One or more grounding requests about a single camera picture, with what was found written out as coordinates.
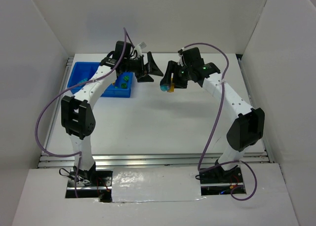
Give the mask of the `cyan studded brick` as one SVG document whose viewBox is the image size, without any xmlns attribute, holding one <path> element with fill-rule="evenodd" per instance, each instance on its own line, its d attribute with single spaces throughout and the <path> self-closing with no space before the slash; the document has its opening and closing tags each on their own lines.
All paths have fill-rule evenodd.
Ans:
<svg viewBox="0 0 316 226">
<path fill-rule="evenodd" d="M 79 81 L 78 84 L 79 84 L 79 83 L 84 83 L 84 82 L 86 82 L 86 81 L 87 81 L 87 79 L 85 78 L 85 79 Z"/>
</svg>

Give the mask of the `printed cyan round tile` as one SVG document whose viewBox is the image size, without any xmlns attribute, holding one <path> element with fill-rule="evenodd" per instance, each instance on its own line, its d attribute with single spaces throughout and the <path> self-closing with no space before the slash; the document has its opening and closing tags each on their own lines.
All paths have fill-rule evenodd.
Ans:
<svg viewBox="0 0 316 226">
<path fill-rule="evenodd" d="M 163 92 L 167 92 L 170 90 L 170 86 L 168 84 L 163 84 L 163 85 L 160 85 L 160 89 Z"/>
</svg>

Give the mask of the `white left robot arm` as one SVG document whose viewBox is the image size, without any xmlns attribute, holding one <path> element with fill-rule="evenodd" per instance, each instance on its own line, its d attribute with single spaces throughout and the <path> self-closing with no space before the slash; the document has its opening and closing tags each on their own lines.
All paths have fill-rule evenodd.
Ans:
<svg viewBox="0 0 316 226">
<path fill-rule="evenodd" d="M 117 79 L 117 73 L 135 73 L 139 82 L 153 82 L 151 75 L 163 76 L 156 65 L 152 53 L 144 57 L 117 59 L 105 57 L 99 64 L 95 74 L 73 96 L 65 95 L 61 100 L 61 124 L 70 136 L 75 157 L 74 171 L 89 185 L 97 183 L 96 163 L 91 152 L 90 135 L 96 127 L 93 108 L 106 88 Z"/>
</svg>

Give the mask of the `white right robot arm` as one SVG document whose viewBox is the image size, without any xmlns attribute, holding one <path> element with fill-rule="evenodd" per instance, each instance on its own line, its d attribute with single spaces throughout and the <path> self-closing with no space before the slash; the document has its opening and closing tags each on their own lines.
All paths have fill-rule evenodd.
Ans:
<svg viewBox="0 0 316 226">
<path fill-rule="evenodd" d="M 169 61 L 164 77 L 160 82 L 163 91 L 183 88 L 188 81 L 198 83 L 201 88 L 219 102 L 219 113 L 226 114 L 231 126 L 226 134 L 228 142 L 223 154 L 215 165 L 199 169 L 220 181 L 234 172 L 238 162 L 248 149 L 263 136 L 265 113 L 261 108 L 255 109 L 242 99 L 238 93 L 222 77 L 222 73 L 214 63 L 199 62 L 191 66 L 180 66 Z"/>
</svg>

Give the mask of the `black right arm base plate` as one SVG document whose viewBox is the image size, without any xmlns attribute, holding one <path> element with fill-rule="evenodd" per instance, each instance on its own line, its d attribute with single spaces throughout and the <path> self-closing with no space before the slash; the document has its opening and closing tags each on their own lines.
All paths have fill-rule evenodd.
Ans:
<svg viewBox="0 0 316 226">
<path fill-rule="evenodd" d="M 238 166 L 228 171 L 224 171 L 222 167 L 217 167 L 206 172 L 200 172 L 196 175 L 196 179 L 202 185 L 232 186 L 243 183 L 241 169 Z"/>
</svg>

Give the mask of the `yellow long brick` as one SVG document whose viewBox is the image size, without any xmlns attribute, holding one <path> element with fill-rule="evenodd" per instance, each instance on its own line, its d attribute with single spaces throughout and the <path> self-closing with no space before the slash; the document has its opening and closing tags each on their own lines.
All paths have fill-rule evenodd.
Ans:
<svg viewBox="0 0 316 226">
<path fill-rule="evenodd" d="M 174 92 L 173 78 L 171 78 L 171 80 L 170 80 L 170 86 L 169 86 L 169 90 L 167 92 L 169 92 L 169 93 Z"/>
</svg>

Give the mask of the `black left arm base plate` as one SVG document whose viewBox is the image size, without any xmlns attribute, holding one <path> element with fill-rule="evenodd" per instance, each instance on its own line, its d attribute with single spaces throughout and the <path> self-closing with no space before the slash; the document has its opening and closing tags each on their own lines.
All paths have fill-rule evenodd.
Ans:
<svg viewBox="0 0 316 226">
<path fill-rule="evenodd" d="M 76 198 L 75 172 L 67 173 L 68 177 L 65 198 Z M 96 177 L 89 181 L 78 176 L 78 198 L 97 198 L 99 202 L 112 202 L 112 179 L 113 171 L 97 171 Z"/>
</svg>

